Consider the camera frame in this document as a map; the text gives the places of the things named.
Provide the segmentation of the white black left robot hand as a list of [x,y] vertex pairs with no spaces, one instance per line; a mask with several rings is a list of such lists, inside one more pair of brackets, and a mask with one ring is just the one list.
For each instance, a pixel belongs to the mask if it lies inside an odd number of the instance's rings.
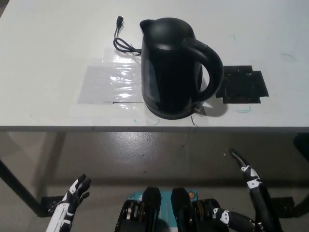
[[82,174],[68,189],[65,196],[57,204],[46,232],[70,232],[77,207],[90,193],[91,179]]

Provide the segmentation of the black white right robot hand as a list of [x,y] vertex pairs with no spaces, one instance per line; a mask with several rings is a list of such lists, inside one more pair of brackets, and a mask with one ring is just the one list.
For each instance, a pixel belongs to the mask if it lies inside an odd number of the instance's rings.
[[268,189],[258,173],[236,150],[230,149],[229,153],[243,173],[255,209],[255,220],[222,208],[214,208],[213,216],[220,223],[238,232],[281,232],[279,217],[271,202]]

